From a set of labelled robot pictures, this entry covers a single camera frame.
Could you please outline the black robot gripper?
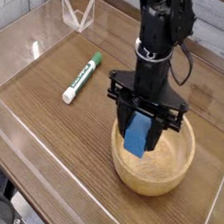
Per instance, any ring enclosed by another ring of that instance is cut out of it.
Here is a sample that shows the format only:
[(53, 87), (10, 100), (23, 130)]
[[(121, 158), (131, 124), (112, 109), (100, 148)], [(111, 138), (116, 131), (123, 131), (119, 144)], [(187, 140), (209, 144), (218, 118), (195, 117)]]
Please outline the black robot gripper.
[(171, 62), (150, 62), (141, 58), (136, 69), (111, 70), (108, 96), (116, 101), (117, 124), (122, 137), (134, 112), (152, 119), (146, 152), (157, 146), (161, 132), (168, 128), (179, 131), (189, 104), (169, 84)]

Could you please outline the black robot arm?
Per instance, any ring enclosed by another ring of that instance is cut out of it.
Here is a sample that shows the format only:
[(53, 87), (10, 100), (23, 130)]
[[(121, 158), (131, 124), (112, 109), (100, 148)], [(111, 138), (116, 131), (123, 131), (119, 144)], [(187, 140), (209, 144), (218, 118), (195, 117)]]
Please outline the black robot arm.
[(141, 27), (134, 70), (111, 70), (108, 96), (116, 101), (117, 125), (125, 148), (140, 155), (153, 151), (162, 131), (181, 129), (189, 104), (169, 84), (171, 57), (192, 34), (196, 16), (192, 0), (140, 0)]

